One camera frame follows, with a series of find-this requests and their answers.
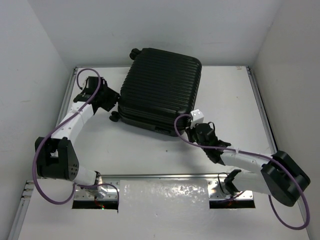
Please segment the black hard-shell suitcase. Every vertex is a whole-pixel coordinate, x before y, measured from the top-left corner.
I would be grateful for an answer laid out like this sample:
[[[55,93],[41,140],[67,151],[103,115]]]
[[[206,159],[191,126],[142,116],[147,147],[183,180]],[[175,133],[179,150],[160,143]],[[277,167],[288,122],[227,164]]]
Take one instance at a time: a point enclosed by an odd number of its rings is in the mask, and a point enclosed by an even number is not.
[[[134,48],[133,63],[109,119],[175,137],[187,127],[176,118],[194,110],[202,74],[195,57],[155,48]]]

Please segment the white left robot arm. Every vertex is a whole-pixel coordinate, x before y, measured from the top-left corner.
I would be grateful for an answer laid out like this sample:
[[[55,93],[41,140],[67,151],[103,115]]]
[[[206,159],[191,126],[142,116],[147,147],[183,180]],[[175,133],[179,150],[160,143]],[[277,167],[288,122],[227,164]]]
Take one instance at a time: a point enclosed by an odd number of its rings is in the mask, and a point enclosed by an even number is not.
[[[80,165],[73,145],[97,110],[109,112],[119,97],[117,92],[108,87],[104,78],[87,77],[82,91],[74,98],[58,128],[48,138],[39,137],[36,140],[36,174],[39,177],[67,180],[89,188],[100,184],[100,173]]]

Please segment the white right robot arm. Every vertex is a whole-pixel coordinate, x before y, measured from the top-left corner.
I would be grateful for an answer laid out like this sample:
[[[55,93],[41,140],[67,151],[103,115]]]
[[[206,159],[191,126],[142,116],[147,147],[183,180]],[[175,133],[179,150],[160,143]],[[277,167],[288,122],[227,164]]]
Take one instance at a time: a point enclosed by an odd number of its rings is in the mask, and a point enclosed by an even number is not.
[[[311,183],[285,151],[271,155],[233,151],[231,143],[218,139],[212,122],[197,123],[185,132],[188,140],[200,146],[211,162],[234,167],[224,179],[224,188],[232,195],[250,190],[271,195],[281,204],[292,207]]]

